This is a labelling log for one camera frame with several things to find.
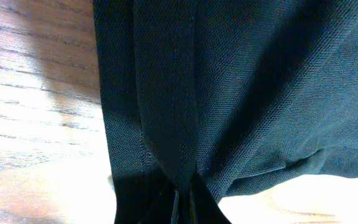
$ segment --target navy cloth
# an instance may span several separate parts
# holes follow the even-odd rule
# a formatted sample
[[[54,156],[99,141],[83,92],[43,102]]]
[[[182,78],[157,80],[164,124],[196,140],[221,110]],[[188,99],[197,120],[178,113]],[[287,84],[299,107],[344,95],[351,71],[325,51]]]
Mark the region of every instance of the navy cloth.
[[[94,19],[125,222],[165,176],[186,194],[199,173],[215,202],[358,177],[358,1],[94,0]]]

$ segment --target wooden surface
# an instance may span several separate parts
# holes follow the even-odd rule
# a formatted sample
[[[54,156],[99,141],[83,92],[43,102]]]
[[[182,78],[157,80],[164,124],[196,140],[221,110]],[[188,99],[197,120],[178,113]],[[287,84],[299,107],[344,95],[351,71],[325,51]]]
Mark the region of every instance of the wooden surface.
[[[92,0],[0,0],[0,223],[112,223],[109,169]],[[358,179],[219,206],[233,223],[358,223]]]

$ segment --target wood grain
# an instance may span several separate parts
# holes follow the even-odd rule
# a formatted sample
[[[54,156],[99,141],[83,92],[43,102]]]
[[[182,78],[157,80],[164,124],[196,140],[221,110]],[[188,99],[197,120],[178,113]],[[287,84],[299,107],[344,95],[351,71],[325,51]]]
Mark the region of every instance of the wood grain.
[[[0,223],[112,223],[94,35],[92,0],[0,0]],[[233,223],[358,223],[358,179],[219,206]]]

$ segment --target cloth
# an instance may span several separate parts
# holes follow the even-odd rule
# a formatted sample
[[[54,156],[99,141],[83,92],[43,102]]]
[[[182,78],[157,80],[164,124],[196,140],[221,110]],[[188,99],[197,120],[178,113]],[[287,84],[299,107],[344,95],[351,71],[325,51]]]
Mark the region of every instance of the cloth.
[[[303,174],[358,177],[358,1],[95,0],[94,20],[129,223],[163,176],[185,194],[198,173],[216,203]]]

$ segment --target fabric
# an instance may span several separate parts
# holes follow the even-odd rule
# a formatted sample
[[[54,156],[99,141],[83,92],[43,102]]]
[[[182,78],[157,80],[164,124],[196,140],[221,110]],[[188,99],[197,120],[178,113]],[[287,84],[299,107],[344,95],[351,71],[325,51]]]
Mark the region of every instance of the fabric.
[[[358,177],[358,1],[94,0],[94,19],[123,223],[165,176],[215,202]]]

